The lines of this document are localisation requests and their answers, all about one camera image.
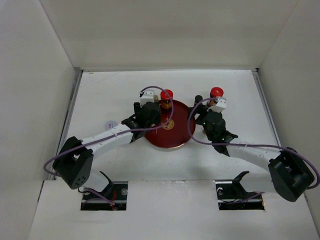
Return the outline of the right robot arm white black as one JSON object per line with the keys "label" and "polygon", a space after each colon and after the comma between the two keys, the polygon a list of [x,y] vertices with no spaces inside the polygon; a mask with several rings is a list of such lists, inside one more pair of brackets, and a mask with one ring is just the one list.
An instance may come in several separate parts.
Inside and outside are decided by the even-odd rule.
{"label": "right robot arm white black", "polygon": [[312,189],[315,175],[308,162],[292,148],[269,144],[249,144],[226,129],[220,112],[199,106],[188,109],[190,120],[198,114],[195,123],[203,127],[208,142],[218,153],[244,160],[266,170],[271,177],[274,190],[283,199],[295,202],[306,190]]}

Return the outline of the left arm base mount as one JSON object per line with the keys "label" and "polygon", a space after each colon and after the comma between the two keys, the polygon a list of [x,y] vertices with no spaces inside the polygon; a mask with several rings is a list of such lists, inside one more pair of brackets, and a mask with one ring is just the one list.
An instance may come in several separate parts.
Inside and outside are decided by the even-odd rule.
{"label": "left arm base mount", "polygon": [[114,182],[102,171],[92,170],[77,190],[82,194],[82,211],[125,211],[127,208],[128,182]]}

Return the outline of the red lid sauce jar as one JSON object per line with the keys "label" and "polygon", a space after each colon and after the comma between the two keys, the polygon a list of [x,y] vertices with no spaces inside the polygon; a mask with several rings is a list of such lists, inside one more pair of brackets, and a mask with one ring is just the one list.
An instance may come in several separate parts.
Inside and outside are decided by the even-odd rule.
{"label": "red lid sauce jar", "polygon": [[162,90],[160,93],[160,106],[165,111],[172,109],[171,99],[173,99],[173,92],[170,89]]}
{"label": "red lid sauce jar", "polygon": [[209,95],[211,98],[223,97],[224,90],[220,87],[215,86],[210,90]]}

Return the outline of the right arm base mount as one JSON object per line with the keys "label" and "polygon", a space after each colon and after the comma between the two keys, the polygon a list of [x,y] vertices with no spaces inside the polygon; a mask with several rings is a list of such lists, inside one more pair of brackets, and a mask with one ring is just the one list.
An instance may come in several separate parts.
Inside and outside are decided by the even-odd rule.
{"label": "right arm base mount", "polygon": [[241,180],[249,171],[242,171],[233,179],[215,182],[217,204],[220,211],[265,210],[262,192],[246,191]]}

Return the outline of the small yellow label bottle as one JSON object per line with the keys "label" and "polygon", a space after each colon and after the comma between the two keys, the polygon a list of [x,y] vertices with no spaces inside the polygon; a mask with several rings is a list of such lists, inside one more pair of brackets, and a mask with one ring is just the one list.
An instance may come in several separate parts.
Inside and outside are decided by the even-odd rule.
{"label": "small yellow label bottle", "polygon": [[158,97],[158,95],[154,95],[153,100],[154,100],[154,103],[156,103],[157,105],[161,104],[161,99]]}

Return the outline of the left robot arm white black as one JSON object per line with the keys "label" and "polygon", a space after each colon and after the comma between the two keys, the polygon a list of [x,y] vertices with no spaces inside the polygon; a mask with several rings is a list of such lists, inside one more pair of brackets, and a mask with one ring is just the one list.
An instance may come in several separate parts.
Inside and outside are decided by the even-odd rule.
{"label": "left robot arm white black", "polygon": [[160,107],[147,102],[140,106],[135,103],[134,115],[124,119],[117,126],[96,136],[78,139],[70,137],[64,143],[53,169],[70,189],[80,187],[93,189],[100,199],[112,195],[112,181],[101,171],[92,170],[93,161],[119,146],[130,144],[142,137],[161,121]]}

